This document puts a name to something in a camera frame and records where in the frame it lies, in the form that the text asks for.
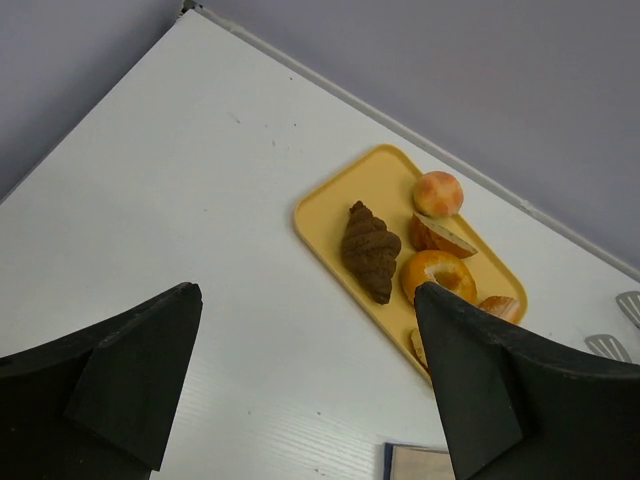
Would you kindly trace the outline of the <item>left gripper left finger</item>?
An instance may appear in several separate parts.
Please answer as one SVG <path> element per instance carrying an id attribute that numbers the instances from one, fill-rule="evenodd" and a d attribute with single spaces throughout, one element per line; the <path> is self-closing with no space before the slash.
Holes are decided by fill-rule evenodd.
<path id="1" fill-rule="evenodd" d="M 203 302 L 179 284 L 1 360 L 4 479 L 148 479 L 160 469 Z"/>

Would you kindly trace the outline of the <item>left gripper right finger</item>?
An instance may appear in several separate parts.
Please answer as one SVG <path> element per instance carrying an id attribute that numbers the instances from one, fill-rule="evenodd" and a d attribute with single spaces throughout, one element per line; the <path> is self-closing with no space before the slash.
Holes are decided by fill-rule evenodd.
<path id="1" fill-rule="evenodd" d="M 494 317 L 440 285 L 417 323 L 458 479 L 636 479 L 639 368 Z"/>

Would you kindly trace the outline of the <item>glazed oval bun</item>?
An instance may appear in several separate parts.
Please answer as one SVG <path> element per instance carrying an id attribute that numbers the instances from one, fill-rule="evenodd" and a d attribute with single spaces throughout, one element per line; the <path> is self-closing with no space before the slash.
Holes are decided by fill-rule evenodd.
<path id="1" fill-rule="evenodd" d="M 522 317 L 522 306 L 518 299 L 509 296 L 489 296 L 478 307 L 502 320 L 517 324 Z"/>

